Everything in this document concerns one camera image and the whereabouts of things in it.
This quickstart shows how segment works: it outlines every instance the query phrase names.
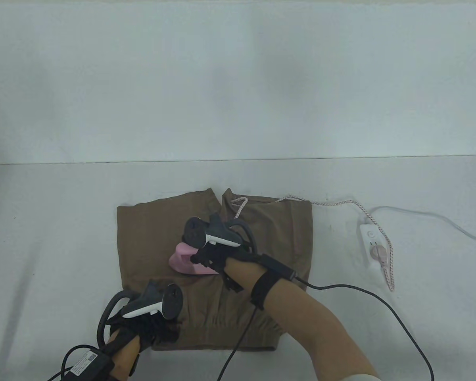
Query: wristband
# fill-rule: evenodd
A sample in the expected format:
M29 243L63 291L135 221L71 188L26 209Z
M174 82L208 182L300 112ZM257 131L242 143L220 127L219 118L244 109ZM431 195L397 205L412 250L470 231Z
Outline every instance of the wristband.
M278 273L267 270L267 272L265 272L254 285L250 295L250 302L258 309L264 310L265 307L263 306L263 303L265 302L270 289L280 278L282 277Z

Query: white cable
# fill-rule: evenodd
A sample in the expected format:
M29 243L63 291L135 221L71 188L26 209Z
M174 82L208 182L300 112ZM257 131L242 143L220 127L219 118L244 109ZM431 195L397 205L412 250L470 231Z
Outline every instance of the white cable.
M384 279L386 280L386 284L388 285L388 289L391 292L395 291L395 278L393 277L393 245L392 245L392 242L390 241L387 234L384 232L383 228L377 223L377 221L372 217L372 215L369 212L367 212L367 210L359 202L357 202L355 200L345 200L345 201L339 201L339 202L333 202L333 203L318 202L318 201L306 200L305 198L294 196L292 194L288 194L287 196L285 196L283 198L279 198L275 202L283 201L287 198L293 198L295 200L300 200L300 201L309 201L313 205L320 205L320 206L338 206L338 205L344 205L344 204L354 204L358 208L360 208L360 210L365 214L365 216L367 216L369 218L369 220L372 221L372 223L377 226L377 228L379 229L381 234L383 234L384 239L386 239L386 243L388 243L388 263L389 263L388 268L389 268L389 270L386 270L386 267L383 266L383 265L381 265L381 268L383 270Z
M433 212L421 212L419 210L402 209L402 208L397 208L395 206L378 206L376 208L372 208L370 210L370 213L371 214L375 213L379 209L391 209L391 210L395 210L397 212L404 212L404 213L409 213L409 214L419 214L421 216L430 216L430 217L439 218L439 219L447 222L448 224L450 224L456 230L458 230L458 231L462 232L463 234L465 234L466 236L468 236L470 239L474 239L474 241L476 241L476 236L475 235L470 234L468 231L464 230L462 227L460 227L459 225L454 223L452 220L450 220L449 218L447 218L445 216L442 216L441 214L437 214L437 213L433 213Z

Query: pink plug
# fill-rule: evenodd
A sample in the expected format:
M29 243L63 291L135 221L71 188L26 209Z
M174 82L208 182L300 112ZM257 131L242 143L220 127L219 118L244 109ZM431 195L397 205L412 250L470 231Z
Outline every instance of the pink plug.
M374 245L370 248L370 256L381 264L381 268L385 269L388 262L388 252L384 246Z

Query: black wrist strap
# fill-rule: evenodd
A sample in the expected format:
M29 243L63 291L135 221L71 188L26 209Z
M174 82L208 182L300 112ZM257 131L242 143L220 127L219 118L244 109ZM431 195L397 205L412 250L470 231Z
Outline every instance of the black wrist strap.
M132 332L129 328L122 327L118 331L118 335L115 337L115 339L100 348L100 351L104 354L107 354L109 357L113 357L119 350L129 344L136 336L137 334Z
M278 273L267 270L267 272L265 272L261 278L257 280L254 288L252 289L252 293L250 295L251 303L254 304L258 309L264 310L265 307L263 306L263 303L265 302L270 289L275 283L278 282L280 278L282 277Z

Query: white table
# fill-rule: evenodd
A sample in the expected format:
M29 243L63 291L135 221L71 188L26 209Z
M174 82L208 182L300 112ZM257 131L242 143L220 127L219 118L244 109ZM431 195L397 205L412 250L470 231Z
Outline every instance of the white table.
M95 344L104 306L120 289L116 207L212 187L312 200L355 198L430 210L476 234L476 157L0 165L0 379L44 381L65 352ZM314 207L310 280L351 283L397 309L439 380L476 380L476 242L445 223L376 214L395 248L396 292L363 263L353 205ZM352 290L310 292L341 319L384 380L428 380L390 312ZM133 380L214 380L226 351L151 352ZM226 380L314 380L289 336L278 350L238 353Z

